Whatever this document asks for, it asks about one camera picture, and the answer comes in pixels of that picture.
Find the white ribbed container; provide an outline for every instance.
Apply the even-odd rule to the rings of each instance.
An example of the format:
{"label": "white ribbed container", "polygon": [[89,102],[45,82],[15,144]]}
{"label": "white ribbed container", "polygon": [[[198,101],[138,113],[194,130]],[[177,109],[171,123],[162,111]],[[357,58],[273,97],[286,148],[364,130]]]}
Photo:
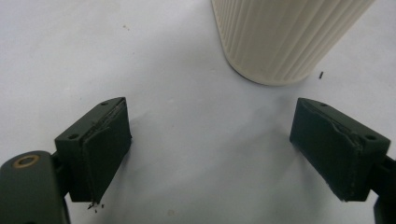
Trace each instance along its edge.
{"label": "white ribbed container", "polygon": [[281,86],[307,77],[374,0],[212,0],[224,53],[242,76]]}

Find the white surface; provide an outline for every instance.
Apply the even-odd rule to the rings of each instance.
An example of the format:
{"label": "white surface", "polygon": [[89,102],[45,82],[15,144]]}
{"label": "white surface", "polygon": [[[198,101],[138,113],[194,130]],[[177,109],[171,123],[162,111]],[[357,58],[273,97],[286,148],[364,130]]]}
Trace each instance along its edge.
{"label": "white surface", "polygon": [[131,151],[97,214],[67,197],[73,223],[374,223],[374,193],[339,202],[288,138],[307,97],[396,140],[395,21],[376,1],[311,77],[270,88],[227,64],[209,0],[0,1],[0,163],[126,96]]}
{"label": "white surface", "polygon": [[212,0],[224,54],[242,76],[283,86],[317,63],[374,0]]}

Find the ribbed cylinder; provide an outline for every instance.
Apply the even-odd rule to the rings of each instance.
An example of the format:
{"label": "ribbed cylinder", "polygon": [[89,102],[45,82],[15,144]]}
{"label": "ribbed cylinder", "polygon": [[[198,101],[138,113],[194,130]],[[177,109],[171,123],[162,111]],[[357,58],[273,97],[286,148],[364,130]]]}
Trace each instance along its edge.
{"label": "ribbed cylinder", "polygon": [[242,76],[281,86],[307,77],[374,0],[212,0],[224,53]]}

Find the screw hole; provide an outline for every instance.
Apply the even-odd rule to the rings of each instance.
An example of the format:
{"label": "screw hole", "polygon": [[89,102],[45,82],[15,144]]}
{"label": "screw hole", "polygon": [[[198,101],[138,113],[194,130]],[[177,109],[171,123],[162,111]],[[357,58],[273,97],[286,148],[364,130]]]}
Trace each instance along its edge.
{"label": "screw hole", "polygon": [[37,155],[27,155],[14,161],[12,166],[17,169],[25,168],[35,164],[38,161],[38,159],[39,157]]}
{"label": "screw hole", "polygon": [[68,139],[75,139],[77,137],[79,137],[78,133],[73,133],[73,134],[70,134],[67,138]]}
{"label": "screw hole", "polygon": [[372,141],[376,140],[376,137],[373,136],[373,135],[366,135],[365,137],[366,137],[368,140],[372,140]]}

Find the white table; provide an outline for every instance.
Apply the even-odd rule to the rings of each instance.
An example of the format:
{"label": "white table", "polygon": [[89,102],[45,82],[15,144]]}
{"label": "white table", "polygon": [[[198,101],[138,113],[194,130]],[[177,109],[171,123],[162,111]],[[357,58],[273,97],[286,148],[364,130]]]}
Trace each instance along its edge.
{"label": "white table", "polygon": [[227,64],[209,0],[3,0],[0,52],[1,164],[54,152],[96,104],[127,98],[130,153],[105,208],[66,196],[72,223],[374,223],[376,195],[340,202],[289,134],[306,97],[396,140],[394,0],[377,0],[285,87]]}

